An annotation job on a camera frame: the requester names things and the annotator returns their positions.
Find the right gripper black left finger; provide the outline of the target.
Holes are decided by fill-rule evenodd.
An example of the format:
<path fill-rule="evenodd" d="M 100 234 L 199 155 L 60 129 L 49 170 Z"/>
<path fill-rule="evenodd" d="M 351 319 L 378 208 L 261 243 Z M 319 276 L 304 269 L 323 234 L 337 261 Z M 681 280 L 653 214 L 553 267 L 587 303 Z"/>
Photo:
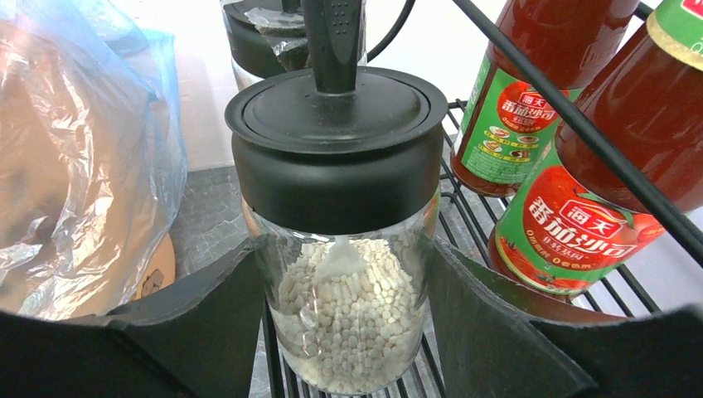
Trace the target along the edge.
<path fill-rule="evenodd" d="M 246 397 L 264 293 L 243 241 L 211 265 L 104 316 L 3 313 L 4 397 Z"/>

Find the black-lid shaker jar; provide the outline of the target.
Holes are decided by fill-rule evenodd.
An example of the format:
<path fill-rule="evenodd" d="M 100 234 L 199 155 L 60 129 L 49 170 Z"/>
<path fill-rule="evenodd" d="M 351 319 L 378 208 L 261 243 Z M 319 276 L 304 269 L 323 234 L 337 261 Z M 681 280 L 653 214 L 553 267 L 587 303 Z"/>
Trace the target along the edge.
<path fill-rule="evenodd" d="M 300 1 L 239 0 L 220 5 L 239 90 L 312 66 Z"/>
<path fill-rule="evenodd" d="M 302 13 L 311 67 L 242 90 L 225 121 L 286 362 L 364 396 L 419 350 L 448 104 L 426 80 L 359 65 L 361 2 Z"/>

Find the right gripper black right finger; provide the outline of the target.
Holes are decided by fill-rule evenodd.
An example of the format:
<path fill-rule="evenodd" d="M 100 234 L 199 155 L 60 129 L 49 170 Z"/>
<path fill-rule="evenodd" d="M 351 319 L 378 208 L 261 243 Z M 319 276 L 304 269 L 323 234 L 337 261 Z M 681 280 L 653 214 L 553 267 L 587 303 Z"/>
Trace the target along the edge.
<path fill-rule="evenodd" d="M 436 240 L 429 299 L 451 397 L 699 397 L 702 309 L 625 318 L 547 298 Z"/>

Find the sauce bottle yellow cap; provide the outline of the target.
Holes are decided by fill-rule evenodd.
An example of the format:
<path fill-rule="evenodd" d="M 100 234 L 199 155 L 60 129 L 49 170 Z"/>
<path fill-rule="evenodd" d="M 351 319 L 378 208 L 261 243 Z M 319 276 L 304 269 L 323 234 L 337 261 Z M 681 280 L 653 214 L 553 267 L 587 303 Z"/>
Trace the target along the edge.
<path fill-rule="evenodd" d="M 701 2 L 662 2 L 575 104 L 680 211 L 701 206 Z M 663 231 L 562 124 L 494 227 L 488 249 L 497 272 L 565 299 Z"/>
<path fill-rule="evenodd" d="M 638 2 L 506 2 L 497 26 L 569 100 L 612 60 Z M 494 44 L 489 44 L 450 155 L 460 182 L 507 197 L 525 181 L 560 116 Z"/>

